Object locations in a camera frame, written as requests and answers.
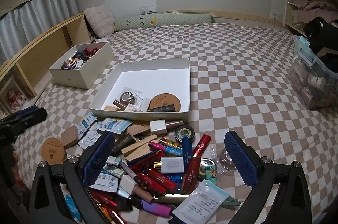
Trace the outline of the wooden closet shelf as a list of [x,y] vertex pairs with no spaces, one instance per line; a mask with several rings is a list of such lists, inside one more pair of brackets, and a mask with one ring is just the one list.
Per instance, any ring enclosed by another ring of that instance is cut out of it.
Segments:
[[284,25],[297,35],[304,35],[310,21],[321,17],[337,27],[337,0],[286,0]]

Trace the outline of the white shallow tray box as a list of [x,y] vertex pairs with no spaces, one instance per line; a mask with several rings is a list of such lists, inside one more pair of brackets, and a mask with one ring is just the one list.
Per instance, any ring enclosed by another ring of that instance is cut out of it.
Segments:
[[[178,112],[124,112],[107,111],[130,88],[140,92],[142,99],[153,99],[162,94],[172,94],[180,102]],[[105,80],[89,109],[100,118],[116,117],[127,120],[167,121],[189,119],[190,110],[190,60],[188,58],[167,58],[157,60],[131,61],[118,64]]]

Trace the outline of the blue white sachet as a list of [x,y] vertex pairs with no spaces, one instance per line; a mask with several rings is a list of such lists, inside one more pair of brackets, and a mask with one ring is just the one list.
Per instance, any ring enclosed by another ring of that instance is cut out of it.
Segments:
[[108,132],[120,135],[131,124],[132,124],[132,121],[129,121],[129,120],[107,117],[98,125],[97,130],[103,131],[103,132],[108,131]]

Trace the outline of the wall socket panel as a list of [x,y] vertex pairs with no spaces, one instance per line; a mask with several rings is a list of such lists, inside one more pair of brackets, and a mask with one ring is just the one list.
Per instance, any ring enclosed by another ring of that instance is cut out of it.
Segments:
[[156,5],[149,5],[149,6],[139,6],[139,14],[145,15],[145,14],[152,14],[157,12],[157,6]]

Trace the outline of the long wooden block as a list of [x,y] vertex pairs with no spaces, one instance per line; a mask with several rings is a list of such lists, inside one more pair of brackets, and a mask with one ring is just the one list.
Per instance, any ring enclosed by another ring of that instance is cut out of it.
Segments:
[[105,110],[105,111],[121,111],[120,108],[112,107],[112,106],[109,106],[109,105],[106,105],[106,106],[104,107],[104,110]]

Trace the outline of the green long bolster pillow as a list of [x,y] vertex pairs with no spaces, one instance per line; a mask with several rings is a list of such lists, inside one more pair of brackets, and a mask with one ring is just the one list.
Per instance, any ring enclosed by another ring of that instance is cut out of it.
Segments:
[[164,14],[145,14],[119,19],[114,23],[116,32],[128,29],[148,28],[154,26],[171,25],[195,25],[204,23],[214,23],[215,19],[210,14],[196,13],[164,13]]

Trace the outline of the black lighter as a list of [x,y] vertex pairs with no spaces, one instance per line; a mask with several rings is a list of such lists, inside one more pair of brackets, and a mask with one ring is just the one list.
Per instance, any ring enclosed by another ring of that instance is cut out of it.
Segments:
[[149,112],[158,112],[158,113],[175,112],[175,106],[173,104],[164,105],[164,106],[161,106],[161,107],[151,108],[148,111]]

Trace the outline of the clear plastic storage bin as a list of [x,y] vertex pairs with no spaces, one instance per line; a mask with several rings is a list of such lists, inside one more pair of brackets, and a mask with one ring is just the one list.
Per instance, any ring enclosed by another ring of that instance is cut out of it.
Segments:
[[323,48],[316,55],[304,36],[293,36],[290,83],[309,110],[337,106],[337,51]]

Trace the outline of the white cube box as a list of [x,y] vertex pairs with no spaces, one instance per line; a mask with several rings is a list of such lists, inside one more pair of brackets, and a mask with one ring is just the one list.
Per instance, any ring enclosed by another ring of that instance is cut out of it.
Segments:
[[166,121],[154,120],[150,122],[150,132],[156,135],[162,135],[167,133]]

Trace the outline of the plain cork coaster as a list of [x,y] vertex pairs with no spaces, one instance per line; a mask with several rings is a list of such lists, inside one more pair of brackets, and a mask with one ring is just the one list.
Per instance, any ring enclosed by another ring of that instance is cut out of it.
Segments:
[[47,161],[50,165],[62,163],[65,160],[66,155],[62,142],[55,137],[46,139],[41,147],[42,159]]
[[181,109],[180,99],[171,93],[161,93],[153,97],[150,101],[148,109],[164,107],[167,105],[173,105],[176,112],[179,112]]

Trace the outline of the white mask packet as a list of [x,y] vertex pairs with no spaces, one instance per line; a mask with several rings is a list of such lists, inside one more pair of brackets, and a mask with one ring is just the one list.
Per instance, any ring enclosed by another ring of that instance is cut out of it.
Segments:
[[204,180],[174,211],[184,223],[204,224],[229,197],[223,189]]

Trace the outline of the beige shoe box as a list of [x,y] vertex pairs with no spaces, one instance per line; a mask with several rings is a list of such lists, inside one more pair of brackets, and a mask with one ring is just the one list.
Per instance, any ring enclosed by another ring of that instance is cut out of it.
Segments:
[[90,89],[112,60],[108,41],[76,45],[61,56],[49,71],[57,84]]

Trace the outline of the brown tape roll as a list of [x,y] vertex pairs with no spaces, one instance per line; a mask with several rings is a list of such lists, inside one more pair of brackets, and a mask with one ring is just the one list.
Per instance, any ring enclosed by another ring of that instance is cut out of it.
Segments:
[[119,94],[118,101],[124,105],[131,104],[136,106],[140,102],[140,95],[141,93],[139,91],[125,87]]

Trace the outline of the uv gel polish box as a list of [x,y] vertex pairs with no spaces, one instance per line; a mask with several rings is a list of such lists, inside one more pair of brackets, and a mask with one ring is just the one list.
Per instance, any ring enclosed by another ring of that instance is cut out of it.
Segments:
[[139,109],[138,107],[134,106],[133,104],[128,104],[125,109],[124,109],[125,112],[138,112]]

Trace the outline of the grey curtain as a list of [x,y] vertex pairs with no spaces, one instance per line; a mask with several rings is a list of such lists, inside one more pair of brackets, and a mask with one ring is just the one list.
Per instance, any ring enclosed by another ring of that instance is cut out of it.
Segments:
[[77,0],[31,0],[1,17],[1,64],[35,38],[78,14]]

